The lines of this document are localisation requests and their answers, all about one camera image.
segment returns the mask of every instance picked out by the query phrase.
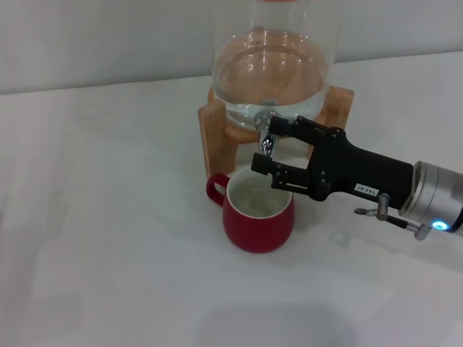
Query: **silver cylinder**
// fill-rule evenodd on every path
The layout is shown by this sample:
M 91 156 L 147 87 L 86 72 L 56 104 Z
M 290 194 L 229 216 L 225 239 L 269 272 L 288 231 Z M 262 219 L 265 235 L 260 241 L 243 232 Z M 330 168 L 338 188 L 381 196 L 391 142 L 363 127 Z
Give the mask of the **silver cylinder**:
M 271 108 L 267 108 L 259 112 L 254 117 L 255 128 L 259 134 L 259 153 L 271 157 L 276 147 L 278 137 L 268 132 L 272 117 L 280 114 Z
M 412 194 L 399 214 L 418 223 L 452 230 L 461 224 L 463 175 L 423 162 L 415 165 Z M 463 230 L 457 231 L 463 236 Z

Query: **white label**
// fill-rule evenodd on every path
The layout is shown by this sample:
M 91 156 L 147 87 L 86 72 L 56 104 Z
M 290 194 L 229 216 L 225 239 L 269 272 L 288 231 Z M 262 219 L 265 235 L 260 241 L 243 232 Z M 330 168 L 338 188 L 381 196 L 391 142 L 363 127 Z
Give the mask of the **white label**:
M 356 192 L 361 192 L 363 194 L 371 195 L 372 197 L 377 197 L 379 194 L 379 190 L 374 189 L 372 187 L 367 187 L 362 184 L 358 184 L 355 186 L 355 191 Z

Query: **metal bracket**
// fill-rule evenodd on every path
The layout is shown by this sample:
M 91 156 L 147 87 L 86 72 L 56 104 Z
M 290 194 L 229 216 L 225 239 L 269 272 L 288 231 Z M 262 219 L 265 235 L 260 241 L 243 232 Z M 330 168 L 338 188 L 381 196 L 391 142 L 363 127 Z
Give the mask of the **metal bracket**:
M 416 224 L 407 222 L 406 220 L 388 215 L 389 199 L 390 198 L 388 194 L 381 193 L 379 195 L 379 202 L 378 202 L 377 209 L 366 210 L 364 208 L 357 208 L 354 211 L 354 213 L 357 215 L 366 215 L 367 217 L 376 217 L 376 219 L 380 221 L 388 222 L 399 228 L 411 231 L 415 235 L 415 238 L 418 241 L 425 240 L 426 237 L 428 237 L 432 228 L 424 224 L 416 225 Z

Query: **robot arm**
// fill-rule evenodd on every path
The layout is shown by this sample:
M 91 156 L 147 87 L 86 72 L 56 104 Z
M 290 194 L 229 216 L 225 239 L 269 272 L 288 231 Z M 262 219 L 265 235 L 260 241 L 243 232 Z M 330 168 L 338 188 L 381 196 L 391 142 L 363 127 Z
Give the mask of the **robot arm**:
M 463 175 L 417 163 L 412 166 L 352 145 L 346 132 L 328 128 L 303 117 L 289 121 L 273 116 L 268 132 L 295 137 L 314 146 L 307 169 L 294 168 L 256 153 L 252 170 L 271 174 L 272 187 L 306 194 L 324 201 L 334 192 L 345 192 L 376 202 L 378 208 L 355 210 L 356 214 L 375 216 L 425 239 L 432 227 L 448 232 L 461 229 L 463 236 Z M 418 224 L 388 215 L 388 209 Z

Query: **red mug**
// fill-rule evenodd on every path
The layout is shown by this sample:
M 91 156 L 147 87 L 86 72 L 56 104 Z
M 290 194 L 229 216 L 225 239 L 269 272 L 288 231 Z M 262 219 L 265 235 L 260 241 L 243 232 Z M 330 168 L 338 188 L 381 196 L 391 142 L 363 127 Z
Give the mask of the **red mug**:
M 222 186 L 226 194 L 220 193 Z M 206 192 L 222 206 L 227 236 L 239 248 L 252 253 L 268 253 L 281 247 L 294 227 L 294 196 L 271 188 L 271 177 L 249 169 L 229 178 L 215 173 Z

